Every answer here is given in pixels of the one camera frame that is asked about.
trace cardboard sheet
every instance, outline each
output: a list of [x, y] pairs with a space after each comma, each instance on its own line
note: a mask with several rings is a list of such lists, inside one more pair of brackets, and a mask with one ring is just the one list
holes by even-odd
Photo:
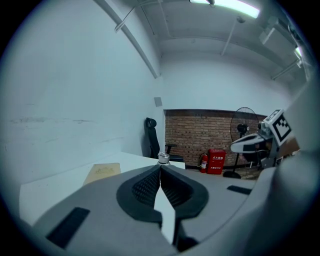
[[118, 175], [120, 173], [120, 163], [118, 162], [94, 164], [88, 176], [86, 177], [83, 186], [100, 179]]

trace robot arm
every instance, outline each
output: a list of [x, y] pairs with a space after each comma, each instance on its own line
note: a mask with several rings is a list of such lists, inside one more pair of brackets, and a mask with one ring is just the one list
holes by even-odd
[[283, 109], [275, 110], [259, 123], [257, 133], [234, 141], [231, 151], [242, 153], [249, 162], [261, 159], [264, 168], [274, 166], [279, 148], [293, 135], [283, 114]]

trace brick wall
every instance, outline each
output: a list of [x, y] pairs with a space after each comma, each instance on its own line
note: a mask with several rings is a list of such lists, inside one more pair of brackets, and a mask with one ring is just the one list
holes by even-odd
[[[165, 142], [178, 145], [170, 153], [183, 156], [186, 165], [198, 166], [201, 153], [208, 152], [208, 149], [221, 149], [226, 151], [224, 165], [233, 166], [237, 156], [230, 151], [230, 124], [233, 115], [233, 111], [221, 110], [167, 110]], [[259, 121], [264, 118], [266, 116], [258, 115]], [[232, 130], [232, 136], [238, 139], [237, 128], [233, 127]], [[238, 165], [245, 163], [239, 158]]]

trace black office chair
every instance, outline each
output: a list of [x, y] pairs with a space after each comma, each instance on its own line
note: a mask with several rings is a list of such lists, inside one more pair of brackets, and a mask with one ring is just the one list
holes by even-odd
[[[150, 148], [151, 148], [150, 158], [158, 159], [160, 146], [159, 146], [159, 142], [157, 139], [157, 131], [155, 128], [157, 126], [157, 122], [156, 122], [156, 120], [147, 117], [144, 121], [144, 126], [145, 126], [145, 129], [148, 134], [149, 141], [150, 141]], [[177, 144], [166, 144], [165, 146], [168, 147], [166, 152], [168, 154], [170, 154], [171, 148], [177, 147], [178, 145]], [[175, 162], [182, 162], [182, 163], [185, 162], [184, 158], [181, 155], [177, 155], [177, 154], [170, 154], [170, 160], [175, 161]]]

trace table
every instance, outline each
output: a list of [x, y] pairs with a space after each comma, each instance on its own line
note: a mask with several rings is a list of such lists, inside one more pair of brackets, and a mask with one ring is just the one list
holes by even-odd
[[[82, 187], [94, 164], [107, 163], [120, 163], [121, 173], [124, 173], [137, 168], [156, 165], [158, 160], [119, 152], [51, 177], [22, 184], [19, 196], [20, 218], [33, 226], [47, 210]], [[182, 169], [186, 168], [184, 162], [170, 161], [170, 163]], [[161, 188], [156, 195], [154, 209], [162, 213], [162, 232], [170, 240], [168, 237], [173, 236], [172, 229], [174, 227], [172, 227], [171, 223], [172, 221], [174, 223], [175, 211]]]

